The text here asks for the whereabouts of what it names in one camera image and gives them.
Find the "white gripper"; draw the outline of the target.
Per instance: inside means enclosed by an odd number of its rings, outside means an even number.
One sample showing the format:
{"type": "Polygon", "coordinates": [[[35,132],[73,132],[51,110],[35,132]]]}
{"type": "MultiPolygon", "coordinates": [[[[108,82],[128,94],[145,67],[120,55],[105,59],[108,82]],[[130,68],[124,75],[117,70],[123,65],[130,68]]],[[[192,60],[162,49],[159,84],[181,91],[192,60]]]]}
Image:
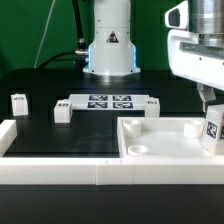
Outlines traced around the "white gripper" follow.
{"type": "Polygon", "coordinates": [[[174,75],[198,82],[203,111],[224,90],[224,0],[184,0],[165,13],[174,75]]]}

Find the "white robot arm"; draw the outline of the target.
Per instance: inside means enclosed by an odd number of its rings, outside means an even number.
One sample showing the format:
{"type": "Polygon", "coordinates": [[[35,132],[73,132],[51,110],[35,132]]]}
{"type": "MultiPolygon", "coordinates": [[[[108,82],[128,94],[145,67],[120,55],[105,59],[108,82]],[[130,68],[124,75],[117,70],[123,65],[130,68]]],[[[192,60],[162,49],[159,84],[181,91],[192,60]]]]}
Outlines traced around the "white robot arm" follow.
{"type": "MultiPolygon", "coordinates": [[[[95,37],[83,72],[105,82],[136,74],[130,0],[94,0],[95,37]]],[[[197,83],[203,102],[224,91],[224,0],[184,0],[165,13],[171,72],[197,83]]]]}

